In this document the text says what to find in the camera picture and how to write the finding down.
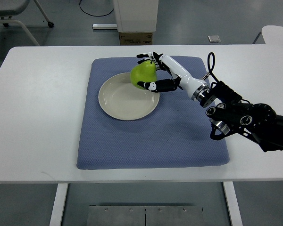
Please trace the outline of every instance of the white table top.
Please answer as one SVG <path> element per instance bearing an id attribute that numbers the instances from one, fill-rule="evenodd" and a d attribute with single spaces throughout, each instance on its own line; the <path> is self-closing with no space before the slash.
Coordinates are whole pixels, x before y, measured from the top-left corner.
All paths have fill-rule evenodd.
<path id="1" fill-rule="evenodd" d="M 240 135 L 226 138 L 230 161 L 223 166 L 79 170 L 93 60 L 151 51 L 201 57 L 205 65 L 212 51 L 220 80 L 283 115 L 283 49 L 277 46 L 17 47 L 0 68 L 0 183 L 283 180 L 283 151 L 264 153 Z"/>
<path id="2" fill-rule="evenodd" d="M 262 28 L 264 42 L 268 45 L 283 44 L 283 27 L 267 25 Z"/>

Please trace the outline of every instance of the black cable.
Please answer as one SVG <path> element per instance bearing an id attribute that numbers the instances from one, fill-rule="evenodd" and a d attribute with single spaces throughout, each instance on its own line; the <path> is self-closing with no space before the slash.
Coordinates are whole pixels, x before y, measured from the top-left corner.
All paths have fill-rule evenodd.
<path id="1" fill-rule="evenodd" d="M 211 56 L 213 57 L 213 66 L 211 67 L 211 63 L 210 63 L 210 59 L 211 59 Z M 216 82 L 219 82 L 219 80 L 216 78 L 216 76 L 213 74 L 213 69 L 215 67 L 215 54 L 210 52 L 208 54 L 208 72 L 210 75 L 212 75 L 212 77 L 215 79 Z"/>
<path id="2" fill-rule="evenodd" d="M 110 13 L 107 13 L 107 14 L 105 14 L 105 15 L 100 15 L 100 16 L 97 16 L 97 15 L 91 15 L 91 14 L 89 14 L 89 13 L 86 13 L 83 9 L 82 9 L 82 7 L 81 7 L 81 2 L 82 2 L 82 0 L 80 0 L 80 3 L 79 3 L 79 7 L 80 7 L 80 9 L 81 9 L 81 11 L 83 11 L 85 14 L 87 14 L 87 15 L 90 15 L 90 16 L 96 16 L 96 17 L 101 17 L 101 16 L 108 16 L 110 13 L 112 13 L 113 12 L 113 10 L 114 10 L 114 8 L 110 11 Z"/>
<path id="3" fill-rule="evenodd" d="M 248 101 L 248 100 L 244 100 L 244 99 L 242 99 L 241 101 L 245 101 L 245 102 L 247 102 L 247 103 L 249 103 L 249 104 L 250 104 L 250 101 Z"/>

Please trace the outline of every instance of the white plate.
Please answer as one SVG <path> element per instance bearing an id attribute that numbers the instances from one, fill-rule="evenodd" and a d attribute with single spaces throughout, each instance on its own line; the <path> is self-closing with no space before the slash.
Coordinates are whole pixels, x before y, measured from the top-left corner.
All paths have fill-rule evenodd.
<path id="1" fill-rule="evenodd" d="M 130 73 L 117 74 L 100 88 L 101 108 L 113 118 L 136 120 L 151 113 L 157 106 L 159 93 L 138 89 L 130 82 Z"/>

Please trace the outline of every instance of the cardboard box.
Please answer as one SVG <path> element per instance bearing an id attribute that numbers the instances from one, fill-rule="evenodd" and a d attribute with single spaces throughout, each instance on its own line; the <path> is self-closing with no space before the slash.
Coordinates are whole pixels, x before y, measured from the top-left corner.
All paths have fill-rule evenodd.
<path id="1" fill-rule="evenodd" d="M 121 46 L 141 46 L 153 44 L 153 33 L 119 33 L 119 44 Z"/>

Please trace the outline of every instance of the chair leg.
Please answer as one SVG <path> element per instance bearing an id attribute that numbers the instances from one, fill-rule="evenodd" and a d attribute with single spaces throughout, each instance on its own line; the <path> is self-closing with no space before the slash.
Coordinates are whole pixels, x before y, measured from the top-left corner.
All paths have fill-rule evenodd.
<path id="1" fill-rule="evenodd" d="M 253 41 L 253 44 L 256 43 L 256 41 L 258 40 L 258 38 L 260 37 L 261 34 L 262 34 L 262 32 L 259 32 L 259 34 L 256 36 L 255 40 Z"/>
<path id="2" fill-rule="evenodd" d="M 30 33 L 30 31 L 27 29 L 27 27 L 21 22 L 21 21 L 18 21 L 18 20 L 0 20 L 0 24 L 4 24 L 4 23 L 14 23 L 14 24 L 18 24 L 20 25 L 23 30 L 25 31 L 25 33 L 28 35 L 28 37 L 31 39 L 31 41 L 33 41 L 33 43 L 36 45 L 36 46 L 40 46 L 40 44 L 37 42 L 37 40 L 33 37 L 33 35 Z"/>
<path id="3" fill-rule="evenodd" d="M 42 6 L 39 4 L 38 0 L 34 0 L 34 2 L 36 3 L 37 7 L 39 8 L 39 10 L 41 11 L 41 13 L 43 14 L 43 16 L 45 17 L 46 21 L 48 22 L 48 27 L 53 27 L 54 24 L 53 22 L 51 22 L 48 18 L 48 16 L 46 15 L 45 11 L 43 10 Z"/>

